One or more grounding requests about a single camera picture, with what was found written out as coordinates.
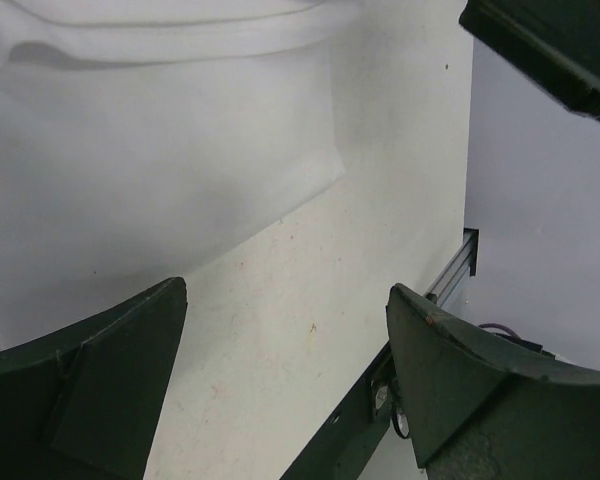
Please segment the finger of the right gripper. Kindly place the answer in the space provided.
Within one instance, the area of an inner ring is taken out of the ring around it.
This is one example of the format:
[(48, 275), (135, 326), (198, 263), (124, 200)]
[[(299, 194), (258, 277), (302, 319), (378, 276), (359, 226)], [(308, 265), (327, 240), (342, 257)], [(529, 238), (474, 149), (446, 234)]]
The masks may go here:
[(469, 1), (459, 24), (565, 109), (600, 120), (600, 1)]

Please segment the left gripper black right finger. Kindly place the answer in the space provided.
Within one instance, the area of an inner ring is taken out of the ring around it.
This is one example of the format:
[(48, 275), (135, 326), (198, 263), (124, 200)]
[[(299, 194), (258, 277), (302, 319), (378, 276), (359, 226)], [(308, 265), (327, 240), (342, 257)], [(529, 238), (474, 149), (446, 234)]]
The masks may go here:
[(463, 321), (404, 285), (387, 328), (417, 465), (431, 479), (600, 479), (600, 371)]

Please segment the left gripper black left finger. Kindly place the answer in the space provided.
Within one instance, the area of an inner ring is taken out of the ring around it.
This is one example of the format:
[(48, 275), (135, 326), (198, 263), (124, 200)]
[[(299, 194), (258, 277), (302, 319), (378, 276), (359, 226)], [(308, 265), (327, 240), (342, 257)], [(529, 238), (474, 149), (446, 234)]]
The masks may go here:
[(169, 278), (0, 351), (0, 479), (142, 478), (186, 310)]

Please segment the white t shirt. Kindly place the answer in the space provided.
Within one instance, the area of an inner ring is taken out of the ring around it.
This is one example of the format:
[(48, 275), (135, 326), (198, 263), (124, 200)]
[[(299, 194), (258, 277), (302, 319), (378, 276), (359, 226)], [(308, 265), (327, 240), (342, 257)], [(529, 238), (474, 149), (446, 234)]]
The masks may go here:
[(231, 250), (344, 172), (358, 1), (0, 1), (0, 347)]

